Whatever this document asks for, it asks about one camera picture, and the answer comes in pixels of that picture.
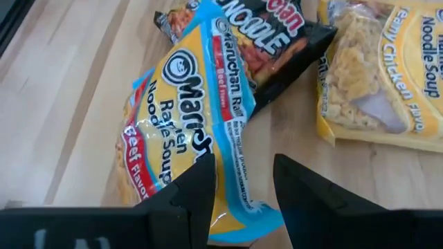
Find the light wood countertop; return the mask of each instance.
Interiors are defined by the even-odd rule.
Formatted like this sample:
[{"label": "light wood countertop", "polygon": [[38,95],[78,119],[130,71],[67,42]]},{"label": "light wood countertop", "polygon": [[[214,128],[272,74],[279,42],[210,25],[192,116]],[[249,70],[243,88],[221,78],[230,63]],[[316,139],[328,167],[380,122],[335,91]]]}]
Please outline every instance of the light wood countertop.
[{"label": "light wood countertop", "polygon": [[[173,0],[36,0],[0,59],[0,207],[118,205],[114,145],[131,83],[172,47],[152,23]],[[305,1],[312,19],[315,6]],[[443,155],[316,134],[312,66],[249,123],[254,199],[276,207],[284,153],[386,208],[443,208]],[[289,246],[282,231],[255,247]]]}]

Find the red label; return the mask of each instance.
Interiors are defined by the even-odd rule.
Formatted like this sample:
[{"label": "red label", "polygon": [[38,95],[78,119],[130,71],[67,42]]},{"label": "red label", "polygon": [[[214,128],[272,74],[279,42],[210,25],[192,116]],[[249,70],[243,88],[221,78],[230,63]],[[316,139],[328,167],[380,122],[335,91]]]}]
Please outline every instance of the red label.
[{"label": "red label", "polygon": [[287,0],[265,0],[266,9],[274,14],[283,25],[286,26],[288,33],[296,37],[298,30],[305,25],[303,16],[298,12],[295,5]]},{"label": "red label", "polygon": [[125,162],[132,183],[137,189],[140,200],[145,200],[157,192],[152,176],[147,170],[146,144],[143,134],[132,120],[122,133],[125,141]]},{"label": "red label", "polygon": [[230,112],[228,85],[226,82],[226,72],[224,69],[224,56],[222,48],[222,37],[213,37],[213,48],[215,57],[215,74],[217,76],[217,83],[219,86],[221,115],[224,121],[232,120],[233,116]]}]

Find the dry ramen noodle block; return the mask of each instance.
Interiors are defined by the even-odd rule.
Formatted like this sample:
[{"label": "dry ramen noodle block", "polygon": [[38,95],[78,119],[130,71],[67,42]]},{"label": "dry ramen noodle block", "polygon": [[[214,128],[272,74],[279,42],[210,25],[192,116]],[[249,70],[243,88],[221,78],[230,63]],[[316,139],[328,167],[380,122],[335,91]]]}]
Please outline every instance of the dry ramen noodle block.
[{"label": "dry ramen noodle block", "polygon": [[337,25],[347,28],[338,26],[343,34],[326,77],[326,118],[350,129],[404,132],[409,123],[406,112],[389,82],[380,78],[377,52],[382,25],[351,10],[341,21]]}]

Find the beef flavor ramen package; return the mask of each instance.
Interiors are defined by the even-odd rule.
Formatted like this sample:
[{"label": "beef flavor ramen package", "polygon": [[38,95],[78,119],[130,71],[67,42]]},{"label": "beef flavor ramen package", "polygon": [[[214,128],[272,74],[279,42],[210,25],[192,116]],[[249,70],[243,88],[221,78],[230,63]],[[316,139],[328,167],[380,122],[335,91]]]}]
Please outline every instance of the beef flavor ramen package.
[{"label": "beef flavor ramen package", "polygon": [[117,142],[124,204],[156,194],[205,154],[214,154],[217,189],[210,239],[243,243],[283,224],[281,213],[249,197],[242,130],[255,106],[235,37],[207,1],[187,35],[142,79],[125,107]]},{"label": "beef flavor ramen package", "polygon": [[[296,80],[334,37],[334,28],[305,21],[299,1],[214,0],[237,39],[258,109]],[[154,23],[177,43],[200,2],[189,0],[167,14],[158,12]]]}]

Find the instant noodle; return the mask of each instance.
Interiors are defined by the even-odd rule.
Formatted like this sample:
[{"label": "instant noodle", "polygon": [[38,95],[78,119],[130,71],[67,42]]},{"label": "instant noodle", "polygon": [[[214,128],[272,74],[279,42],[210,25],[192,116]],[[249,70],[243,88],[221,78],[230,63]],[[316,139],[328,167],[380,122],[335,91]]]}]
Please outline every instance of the instant noodle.
[{"label": "instant noodle", "polygon": [[[278,97],[326,50],[335,29],[305,21],[299,0],[216,0],[225,12],[257,98],[257,110]],[[154,23],[175,44],[200,1],[191,0]]]},{"label": "instant noodle", "polygon": [[320,59],[318,131],[443,152],[443,10],[398,3],[321,1],[338,33]]},{"label": "instant noodle", "polygon": [[229,23],[207,1],[183,38],[139,81],[116,145],[118,189],[135,205],[214,154],[217,189],[210,239],[253,241],[283,224],[281,213],[251,200],[242,130],[255,107]]}]

